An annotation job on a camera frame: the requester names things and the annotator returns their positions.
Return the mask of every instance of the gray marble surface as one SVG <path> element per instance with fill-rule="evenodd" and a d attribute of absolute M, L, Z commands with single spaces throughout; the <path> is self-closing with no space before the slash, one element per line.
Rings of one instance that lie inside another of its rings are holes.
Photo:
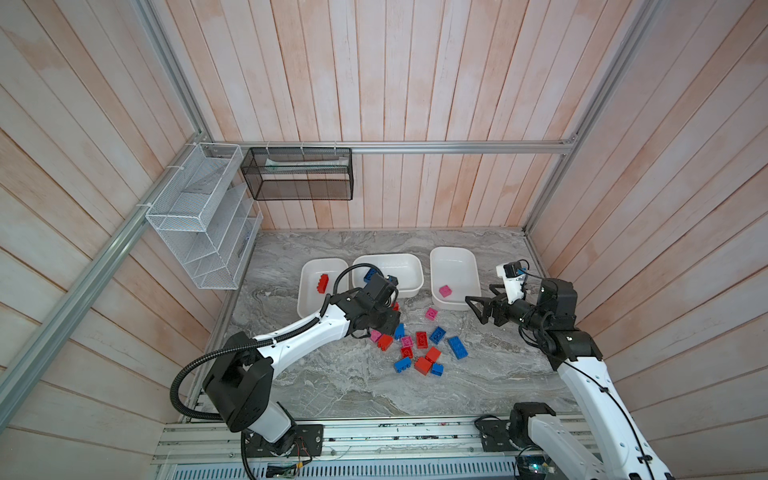
<path fill-rule="evenodd" d="M 432 306 L 429 252 L 434 247 L 464 247 L 477 259 L 483 295 L 500 283 L 495 266 L 525 258 L 523 236 L 513 229 L 377 230 L 259 233 L 228 335 L 268 333 L 299 319 L 296 300 L 301 268 L 315 258 L 338 257 L 350 265 L 370 253 L 413 253 L 422 262 L 424 286 L 400 300 L 406 332 L 430 334 L 436 326 L 458 335 L 469 357 L 457 360 L 443 340 L 442 377 L 413 368 L 396 373 L 399 343 L 382 352 L 370 339 L 346 337 L 294 363 L 275 378 L 272 398 L 297 418 L 397 415 L 509 414 L 516 402 L 548 403 L 560 412 L 578 407 L 546 358 L 523 343 L 517 329 L 481 325 L 472 312 L 440 311 L 437 322 L 424 318 Z M 529 286 L 535 288 L 534 279 Z M 414 355 L 425 350 L 414 348 Z"/>

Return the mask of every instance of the dark blue block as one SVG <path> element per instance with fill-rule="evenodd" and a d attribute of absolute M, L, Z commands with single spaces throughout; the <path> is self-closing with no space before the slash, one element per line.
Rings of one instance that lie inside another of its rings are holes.
<path fill-rule="evenodd" d="M 448 339 L 448 344 L 451 346 L 451 350 L 456 355 L 456 358 L 461 360 L 466 356 L 469 356 L 467 349 L 464 348 L 464 344 L 457 336 L 452 336 Z"/>
<path fill-rule="evenodd" d="M 406 326 L 400 323 L 395 329 L 395 340 L 400 340 L 404 336 L 406 336 Z"/>
<path fill-rule="evenodd" d="M 406 357 L 399 362 L 395 362 L 395 371 L 397 373 L 402 372 L 405 369 L 411 368 L 411 359 L 409 357 Z"/>
<path fill-rule="evenodd" d="M 442 337 L 445 336 L 445 330 L 443 330 L 440 327 L 437 327 L 434 332 L 432 332 L 432 335 L 429 336 L 429 339 L 433 341 L 436 345 L 440 343 L 440 340 L 442 340 Z"/>
<path fill-rule="evenodd" d="M 365 280 L 366 283 L 368 283 L 371 281 L 371 277 L 373 276 L 374 273 L 376 273 L 376 269 L 371 268 L 368 270 L 368 273 L 366 273 L 366 275 L 362 279 Z"/>

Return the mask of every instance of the wood panel wall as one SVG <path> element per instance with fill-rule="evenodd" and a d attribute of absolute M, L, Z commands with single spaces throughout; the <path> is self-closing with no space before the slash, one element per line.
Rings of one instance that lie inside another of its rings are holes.
<path fill-rule="evenodd" d="M 0 370 L 192 123 L 130 2 L 0 2 Z M 141 478 L 221 306 L 146 233 L 0 435 L 3 478 Z"/>
<path fill-rule="evenodd" d="M 670 2 L 531 234 L 677 478 L 768 475 L 767 25 Z"/>
<path fill-rule="evenodd" d="M 570 137 L 638 0 L 154 0 L 214 139 Z M 552 155 L 356 156 L 265 228 L 520 226 Z"/>

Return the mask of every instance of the black wire mesh basket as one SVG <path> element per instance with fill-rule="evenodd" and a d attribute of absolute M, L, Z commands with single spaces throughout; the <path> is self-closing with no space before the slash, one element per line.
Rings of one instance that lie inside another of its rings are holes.
<path fill-rule="evenodd" d="M 349 148 L 252 147 L 240 169 L 254 200 L 352 200 Z"/>

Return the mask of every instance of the black mounting plate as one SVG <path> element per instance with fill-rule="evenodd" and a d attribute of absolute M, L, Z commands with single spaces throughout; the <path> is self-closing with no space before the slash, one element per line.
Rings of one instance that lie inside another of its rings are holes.
<path fill-rule="evenodd" d="M 509 420 L 486 419 L 478 422 L 483 452 L 517 452 L 519 450 L 509 441 L 507 425 Z"/>
<path fill-rule="evenodd" d="M 296 441 L 303 446 L 312 457 L 319 457 L 323 451 L 323 424 L 302 424 L 296 425 Z M 274 458 L 279 459 L 267 448 L 267 444 L 261 435 L 253 434 L 250 441 L 245 445 L 245 453 L 248 458 Z M 291 447 L 291 453 L 286 457 L 296 457 L 296 446 Z M 302 459 L 307 457 L 307 453 L 302 449 Z"/>

